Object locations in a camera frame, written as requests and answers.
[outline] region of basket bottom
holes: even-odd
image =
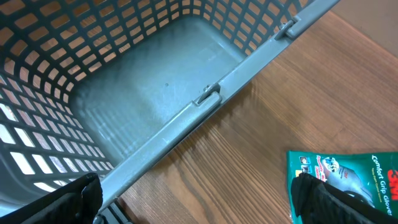
[[[237,66],[239,50],[206,21],[175,21],[87,77],[72,111],[117,164]]]

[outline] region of green package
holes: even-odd
[[[294,224],[291,185],[294,177],[307,172],[350,196],[398,218],[398,152],[357,155],[287,153],[287,186]]]

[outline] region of gray plastic basket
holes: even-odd
[[[109,205],[336,2],[0,0],[0,216],[89,171]]]

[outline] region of basket handle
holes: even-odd
[[[220,105],[222,97],[217,91],[207,93],[208,96],[200,103],[191,101],[134,155],[122,161],[101,181],[104,202],[100,211],[123,194]]]

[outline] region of wooden table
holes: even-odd
[[[398,59],[329,12],[120,202],[138,223],[290,223],[288,150],[396,151]]]

